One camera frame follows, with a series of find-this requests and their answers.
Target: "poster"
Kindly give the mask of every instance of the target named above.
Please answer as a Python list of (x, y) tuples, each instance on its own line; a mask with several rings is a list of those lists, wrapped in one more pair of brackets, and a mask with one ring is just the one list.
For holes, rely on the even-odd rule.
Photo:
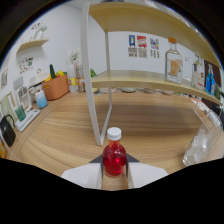
[(147, 58), (147, 49), (139, 48), (138, 49), (138, 55), (139, 55), (140, 58)]
[(151, 43), (151, 49), (159, 50), (159, 40), (158, 39), (150, 38), (150, 43)]
[(128, 56), (137, 58), (137, 48), (135, 47), (135, 35), (129, 35), (129, 48), (128, 48)]
[(137, 48), (131, 48), (131, 47), (129, 47), (128, 48), (128, 56), (129, 57), (134, 57), (134, 58), (138, 57)]
[(138, 47), (147, 48), (146, 37), (145, 36), (137, 36)]
[(2, 70), (1, 73), (1, 89), (3, 89), (7, 85), (8, 79), (8, 67)]
[(129, 35), (129, 46), (135, 47), (135, 35)]
[(22, 60), (19, 64), (19, 74), (23, 74), (27, 71), (30, 71), (33, 69), (33, 57), (31, 58), (25, 58)]

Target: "decoration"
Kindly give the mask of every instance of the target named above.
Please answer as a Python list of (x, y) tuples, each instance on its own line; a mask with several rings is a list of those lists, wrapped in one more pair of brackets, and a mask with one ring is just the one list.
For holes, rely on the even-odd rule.
[(36, 31), (33, 36), (34, 40), (41, 40), (43, 38), (43, 32), (47, 29), (46, 25), (41, 25)]
[(1, 89), (3, 89), (7, 85), (8, 79), (8, 67), (6, 67), (1, 74)]
[(129, 35), (128, 56), (137, 58), (137, 48), (135, 48), (135, 35)]
[(20, 65), (19, 65), (19, 68), (20, 68), (20, 72), (19, 74), (23, 74), (27, 71), (30, 71), (33, 69), (33, 57), (31, 58), (25, 58), (24, 60), (22, 60), (20, 62)]
[(145, 36), (137, 36), (138, 47), (147, 48), (146, 37)]
[(79, 49), (76, 49), (75, 51), (72, 51), (71, 53), (72, 62), (74, 64), (74, 67), (78, 66), (78, 58), (79, 58)]

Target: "basket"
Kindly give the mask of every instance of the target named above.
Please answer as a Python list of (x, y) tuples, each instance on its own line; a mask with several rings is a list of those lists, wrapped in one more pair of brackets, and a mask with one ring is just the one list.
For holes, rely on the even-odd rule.
[(42, 89), (47, 100), (56, 100), (69, 92), (67, 75), (42, 82)]

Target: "bottle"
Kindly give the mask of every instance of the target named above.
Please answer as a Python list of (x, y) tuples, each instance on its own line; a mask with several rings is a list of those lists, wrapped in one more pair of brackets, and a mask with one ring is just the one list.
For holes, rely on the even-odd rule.
[(109, 128), (107, 130), (109, 145), (103, 150), (103, 165), (106, 175), (117, 177), (123, 173), (123, 167), (126, 164), (126, 150), (120, 144), (121, 129)]
[(165, 80), (181, 84), (183, 76), (183, 59), (177, 51), (176, 39), (168, 37), (170, 49), (166, 52)]
[(212, 65), (208, 64), (208, 76), (206, 78), (206, 92), (208, 92), (211, 95), (214, 95), (215, 92), (215, 80), (213, 76), (213, 71), (212, 71)]
[(83, 93), (85, 83), (84, 83), (82, 65), (76, 67), (76, 82), (77, 82), (77, 85), (78, 85), (79, 93)]
[(74, 93), (77, 91), (77, 83), (76, 83), (76, 75), (74, 65), (67, 65), (67, 77), (68, 77), (68, 85), (70, 93)]
[(191, 86), (199, 90), (204, 90), (205, 75), (203, 66), (201, 64), (200, 54), (198, 52), (195, 52), (195, 56), (197, 57), (197, 60), (194, 62), (192, 66), (193, 69), (192, 69)]

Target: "cabinet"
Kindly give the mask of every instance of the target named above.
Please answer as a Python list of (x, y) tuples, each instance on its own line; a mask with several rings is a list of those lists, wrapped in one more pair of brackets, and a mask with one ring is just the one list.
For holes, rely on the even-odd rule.
[[(91, 15), (105, 32), (107, 70), (91, 79), (88, 56), (88, 16)], [(183, 80), (181, 85), (164, 80), (164, 74), (147, 71), (112, 71), (109, 59), (108, 32), (129, 31), (154, 34), (164, 38), (173, 36), (177, 42), (192, 51), (200, 53), (201, 57), (221, 67), (213, 52), (201, 37), (183, 22), (159, 11), (158, 9), (126, 2), (112, 2), (91, 5), (87, 2), (82, 10), (81, 18), (81, 55), (83, 62), (86, 95), (92, 126), (97, 145), (102, 145), (112, 110), (111, 87), (141, 87), (166, 89), (196, 95), (222, 105), (215, 97), (205, 91), (191, 87), (190, 81)], [(109, 88), (109, 110), (102, 129), (96, 117), (94, 88)]]

